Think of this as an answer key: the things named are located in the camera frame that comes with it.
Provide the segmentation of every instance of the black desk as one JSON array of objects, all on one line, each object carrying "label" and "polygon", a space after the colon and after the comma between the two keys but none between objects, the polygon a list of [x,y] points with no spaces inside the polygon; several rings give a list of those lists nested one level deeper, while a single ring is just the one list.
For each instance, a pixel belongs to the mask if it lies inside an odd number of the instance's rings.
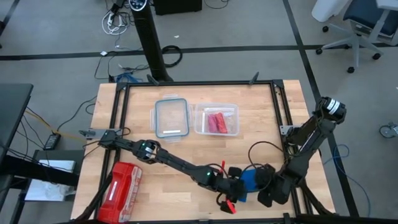
[{"label": "black desk", "polygon": [[77,186],[78,175],[7,155],[29,102],[31,84],[0,83],[0,210],[10,188],[26,189],[28,179]]}]

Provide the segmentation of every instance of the container lid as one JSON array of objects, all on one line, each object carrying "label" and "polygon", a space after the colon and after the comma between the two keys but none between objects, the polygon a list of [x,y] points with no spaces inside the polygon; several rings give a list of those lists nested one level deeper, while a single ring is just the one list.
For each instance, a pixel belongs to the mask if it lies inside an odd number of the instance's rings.
[{"label": "container lid", "polygon": [[189,134],[188,103],[184,98],[156,101],[155,133],[158,138]]}]

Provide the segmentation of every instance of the chair wheel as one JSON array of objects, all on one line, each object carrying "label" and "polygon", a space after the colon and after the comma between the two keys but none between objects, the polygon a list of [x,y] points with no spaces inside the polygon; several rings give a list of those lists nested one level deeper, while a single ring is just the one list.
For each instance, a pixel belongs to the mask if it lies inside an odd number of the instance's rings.
[{"label": "chair wheel", "polygon": [[372,58],[373,58],[374,60],[378,60],[380,57],[381,57],[381,54],[376,53],[376,54],[373,55]]},{"label": "chair wheel", "polygon": [[315,51],[315,53],[317,53],[317,55],[320,55],[320,54],[322,54],[322,52],[323,52],[323,50],[322,50],[322,49],[317,49],[317,50]]},{"label": "chair wheel", "polygon": [[350,67],[350,68],[347,69],[347,72],[350,73],[350,74],[354,73],[355,72],[355,68],[354,67]]}]

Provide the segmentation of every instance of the floor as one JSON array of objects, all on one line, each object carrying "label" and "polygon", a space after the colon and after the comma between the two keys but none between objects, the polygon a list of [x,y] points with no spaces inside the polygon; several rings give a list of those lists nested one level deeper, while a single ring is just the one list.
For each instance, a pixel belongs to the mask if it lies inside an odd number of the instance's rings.
[{"label": "floor", "polygon": [[[207,1],[212,6],[222,5],[219,0]],[[368,193],[371,217],[398,219],[398,180],[391,178],[398,168],[398,139],[384,139],[378,133],[381,125],[397,121],[398,105],[391,102],[398,96],[398,48],[383,47],[385,55],[378,61],[371,59],[372,52],[361,49],[361,66],[354,74],[347,74],[345,70],[352,62],[350,50],[324,50],[322,55],[315,55],[313,45],[342,38],[322,32],[324,24],[311,16],[315,1],[231,0],[220,10],[203,5],[196,13],[154,16],[161,46],[177,45],[186,52],[182,62],[168,72],[176,81],[248,80],[256,72],[265,80],[298,79],[310,111],[315,107],[316,86],[309,80],[315,78],[321,95],[346,104],[346,121],[335,130],[335,138],[351,149],[343,164],[347,174]],[[29,107],[57,127],[81,102],[96,95],[100,83],[107,82],[94,79],[101,51],[118,50],[115,45],[133,50],[141,46],[134,27],[118,41],[117,36],[106,35],[100,26],[105,13],[104,0],[0,0],[0,20],[7,22],[0,36],[0,82],[32,83]],[[328,22],[346,26],[342,14]],[[291,25],[297,26],[299,35]],[[165,61],[177,57],[167,54]],[[117,56],[110,63],[110,73],[121,73],[118,64],[135,67],[145,62],[143,55]],[[97,76],[106,77],[106,69],[103,62]],[[139,72],[136,76],[144,78],[146,74]],[[37,120],[27,119],[46,140],[49,130]],[[77,134],[90,126],[90,120],[91,116],[81,110],[61,131]],[[27,134],[37,141],[29,128]],[[25,139],[16,135],[12,148],[22,152],[25,147]],[[35,149],[38,147],[30,143],[29,154]],[[81,143],[62,139],[59,149],[81,149]],[[331,157],[327,142],[321,151],[324,161]],[[336,211],[348,215],[335,165],[326,164],[325,172]],[[365,194],[354,182],[350,186],[358,212],[365,217]],[[5,223],[11,218],[18,193],[11,190],[7,196],[0,213]],[[65,222],[71,209],[72,202],[30,202],[20,223]]]}]

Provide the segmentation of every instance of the red plastic case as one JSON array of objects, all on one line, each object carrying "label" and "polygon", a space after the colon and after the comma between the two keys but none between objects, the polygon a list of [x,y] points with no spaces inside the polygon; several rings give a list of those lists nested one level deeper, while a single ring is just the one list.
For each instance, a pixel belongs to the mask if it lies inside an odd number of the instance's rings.
[{"label": "red plastic case", "polygon": [[142,169],[127,162],[117,162],[112,170],[112,182],[98,220],[105,223],[124,223],[130,220],[136,201]]}]

